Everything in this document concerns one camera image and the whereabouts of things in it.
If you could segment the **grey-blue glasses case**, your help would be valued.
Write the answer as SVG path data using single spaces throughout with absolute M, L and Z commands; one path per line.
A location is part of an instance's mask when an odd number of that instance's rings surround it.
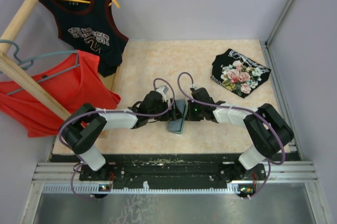
M 167 131 L 173 134 L 182 134 L 186 115 L 186 101 L 184 99 L 175 100 L 171 107 L 170 120 L 166 126 Z

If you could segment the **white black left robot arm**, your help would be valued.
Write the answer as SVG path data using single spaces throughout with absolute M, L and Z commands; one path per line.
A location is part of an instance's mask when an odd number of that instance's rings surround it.
M 178 121 L 183 109 L 174 98 L 168 100 L 163 92 L 150 91 L 143 101 L 122 110 L 106 110 L 83 104 L 60 127 L 58 136 L 73 153 L 91 169 L 98 180 L 110 173 L 106 159 L 95 146 L 102 131 L 112 129 L 138 129 L 154 121 Z

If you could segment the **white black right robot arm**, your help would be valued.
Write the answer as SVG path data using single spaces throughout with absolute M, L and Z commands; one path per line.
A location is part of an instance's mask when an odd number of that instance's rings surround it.
M 294 132 L 271 104 L 265 103 L 258 108 L 248 109 L 223 101 L 215 103 L 203 87 L 192 87 L 191 95 L 187 120 L 205 119 L 247 129 L 252 145 L 236 161 L 235 173 L 240 179 L 248 179 L 254 173 L 256 165 L 278 152 L 282 153 L 279 164 L 285 161 L 284 146 L 293 140 Z

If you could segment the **black floral folded shirt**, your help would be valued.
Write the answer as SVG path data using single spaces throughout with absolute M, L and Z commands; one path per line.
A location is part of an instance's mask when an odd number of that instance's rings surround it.
M 270 68 L 230 48 L 215 57 L 211 79 L 239 97 L 246 98 L 265 83 L 270 74 Z

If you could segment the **navy basketball jersey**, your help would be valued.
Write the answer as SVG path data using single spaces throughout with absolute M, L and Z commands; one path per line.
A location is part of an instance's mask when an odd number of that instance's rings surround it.
M 107 77 L 122 64 L 128 37 L 112 15 L 112 0 L 39 0 L 54 16 L 58 37 L 76 50 L 99 56 L 98 72 Z

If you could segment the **grey-blue clothes hanger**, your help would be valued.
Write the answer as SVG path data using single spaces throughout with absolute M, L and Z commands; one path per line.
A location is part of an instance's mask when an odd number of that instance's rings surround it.
M 47 81 L 49 79 L 52 79 L 52 78 L 54 78 L 56 76 L 59 76 L 59 75 L 61 75 L 63 73 L 66 73 L 66 72 L 68 72 L 68 71 L 70 71 L 72 69 L 75 69 L 75 68 L 79 67 L 79 65 L 80 65 L 80 54 L 79 54 L 79 51 L 76 51 L 76 50 L 66 50 L 66 51 L 45 53 L 45 54 L 42 54 L 42 55 L 33 56 L 33 57 L 28 58 L 26 60 L 21 60 L 17 56 L 17 54 L 19 52 L 19 45 L 18 44 L 16 44 L 14 41 L 1 39 L 1 44 L 3 44 L 3 43 L 15 46 L 15 52 L 13 54 L 14 59 L 17 60 L 17 65 L 18 66 L 22 66 L 23 65 L 23 67 L 21 67 L 21 69 L 23 69 L 24 71 L 26 71 L 30 67 L 32 67 L 34 65 L 34 62 L 37 61 L 37 60 L 45 59 L 47 57 L 55 57 L 55 56 L 62 55 L 62 54 L 75 54 L 75 63 L 73 65 L 71 65 L 70 67 L 67 67 L 64 70 L 58 71 L 55 74 L 51 74 L 51 75 L 48 75 L 46 77 L 42 77 L 42 79 L 38 80 L 37 83 L 45 82 L 45 81 Z

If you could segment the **wooden clothes rack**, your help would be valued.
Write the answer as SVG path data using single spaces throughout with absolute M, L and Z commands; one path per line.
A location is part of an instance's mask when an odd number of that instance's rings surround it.
M 10 44 L 1 45 L 1 111 L 26 130 L 29 137 L 57 135 L 63 122 L 81 105 L 115 109 L 121 98 L 105 87 L 100 75 L 121 64 L 127 37 L 112 16 L 115 0 L 26 0 L 4 31 L 14 40 L 37 3 L 54 16 L 58 38 L 72 46 L 55 67 L 29 76 L 24 61 L 7 56 Z

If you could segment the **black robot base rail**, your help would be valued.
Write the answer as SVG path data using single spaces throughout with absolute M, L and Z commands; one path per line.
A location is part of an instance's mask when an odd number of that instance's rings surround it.
M 98 190 L 91 191 L 101 199 L 113 193 L 144 191 L 159 193 L 228 192 L 249 198 L 258 191 L 258 183 L 265 184 L 270 168 L 258 163 L 245 169 L 239 163 L 239 154 L 107 154 L 106 164 L 98 171 L 81 164 L 70 155 L 52 155 L 52 163 L 73 162 L 71 190 L 80 182 L 97 182 Z

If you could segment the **aluminium frame post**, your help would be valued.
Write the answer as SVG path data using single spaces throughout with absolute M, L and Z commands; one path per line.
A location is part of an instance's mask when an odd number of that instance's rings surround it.
M 284 7 L 281 11 L 281 14 L 279 15 L 271 33 L 269 34 L 267 40 L 264 43 L 266 49 L 271 47 L 271 45 L 273 44 L 276 36 L 278 35 L 279 31 L 281 30 L 281 27 L 283 26 L 283 23 L 285 22 L 287 16 L 289 15 L 295 1 L 296 0 L 287 0 L 287 2 L 285 3 L 285 5 L 284 5 Z

